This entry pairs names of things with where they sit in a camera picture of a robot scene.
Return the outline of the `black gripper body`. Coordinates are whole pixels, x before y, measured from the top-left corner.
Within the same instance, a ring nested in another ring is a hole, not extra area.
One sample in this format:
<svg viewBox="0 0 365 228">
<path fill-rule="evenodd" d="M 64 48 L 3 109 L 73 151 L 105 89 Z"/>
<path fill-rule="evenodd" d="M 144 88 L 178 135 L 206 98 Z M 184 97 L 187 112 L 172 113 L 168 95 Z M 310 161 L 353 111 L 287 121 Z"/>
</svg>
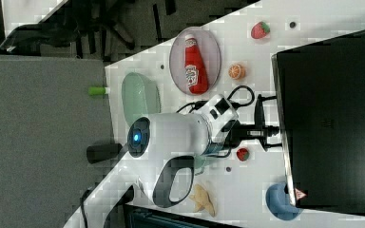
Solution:
<svg viewBox="0 0 365 228">
<path fill-rule="evenodd" d="M 223 149 L 236 148 L 240 143 L 248 138 L 248 130 L 250 129 L 250 124 L 244 124 L 236 122 L 231 128 L 229 134 L 227 135 Z"/>
</svg>

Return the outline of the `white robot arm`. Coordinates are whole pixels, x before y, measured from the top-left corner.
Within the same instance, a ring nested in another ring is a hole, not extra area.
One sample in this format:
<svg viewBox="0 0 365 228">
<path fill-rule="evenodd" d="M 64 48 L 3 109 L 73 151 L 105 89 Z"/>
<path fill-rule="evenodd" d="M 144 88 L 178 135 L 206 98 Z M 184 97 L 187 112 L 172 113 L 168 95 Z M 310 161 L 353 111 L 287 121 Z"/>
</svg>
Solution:
<svg viewBox="0 0 365 228">
<path fill-rule="evenodd" d="M 156 206 L 172 207 L 190 193 L 197 157 L 217 158 L 222 150 L 236 148 L 244 140 L 258 140 L 263 148 L 270 148 L 267 139 L 279 128 L 265 123 L 264 101 L 257 100 L 253 124 L 240 123 L 240 104 L 221 95 L 192 113 L 143 115 L 130 126 L 122 157 L 82 196 L 63 228 L 104 228 L 108 214 L 132 185 Z"/>
</svg>

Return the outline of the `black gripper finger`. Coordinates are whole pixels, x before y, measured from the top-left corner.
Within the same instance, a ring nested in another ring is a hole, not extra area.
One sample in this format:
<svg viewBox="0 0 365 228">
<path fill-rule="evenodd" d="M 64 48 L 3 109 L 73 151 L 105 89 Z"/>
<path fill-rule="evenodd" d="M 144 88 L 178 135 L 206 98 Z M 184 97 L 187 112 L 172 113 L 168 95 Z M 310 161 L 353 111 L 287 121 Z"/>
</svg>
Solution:
<svg viewBox="0 0 365 228">
<path fill-rule="evenodd" d="M 278 133 L 278 128 L 253 129 L 249 131 L 249 136 L 256 139 L 267 139 L 276 136 Z"/>
</svg>

